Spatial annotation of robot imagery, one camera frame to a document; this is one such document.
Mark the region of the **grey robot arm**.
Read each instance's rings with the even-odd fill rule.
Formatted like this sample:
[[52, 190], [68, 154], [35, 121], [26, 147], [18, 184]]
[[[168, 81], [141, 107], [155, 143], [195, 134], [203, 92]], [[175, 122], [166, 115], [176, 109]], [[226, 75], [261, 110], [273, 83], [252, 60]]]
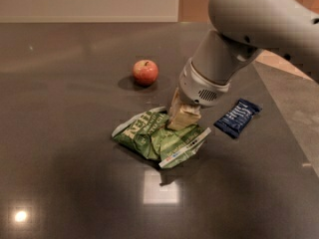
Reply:
[[180, 73], [167, 126], [180, 130], [216, 105], [232, 77], [264, 51], [319, 78], [319, 15], [295, 0], [209, 0], [212, 24]]

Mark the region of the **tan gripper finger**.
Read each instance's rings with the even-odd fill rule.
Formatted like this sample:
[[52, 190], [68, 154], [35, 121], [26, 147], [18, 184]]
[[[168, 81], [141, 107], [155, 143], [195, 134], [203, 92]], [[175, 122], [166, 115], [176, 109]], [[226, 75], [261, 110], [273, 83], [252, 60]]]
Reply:
[[173, 130], [181, 130], [191, 124], [197, 123], [200, 118], [200, 106], [174, 103], [169, 110], [167, 127]]
[[180, 110], [179, 91], [178, 89], [175, 89], [171, 103], [170, 103], [168, 114], [170, 116], [175, 116], [179, 112], [179, 110]]

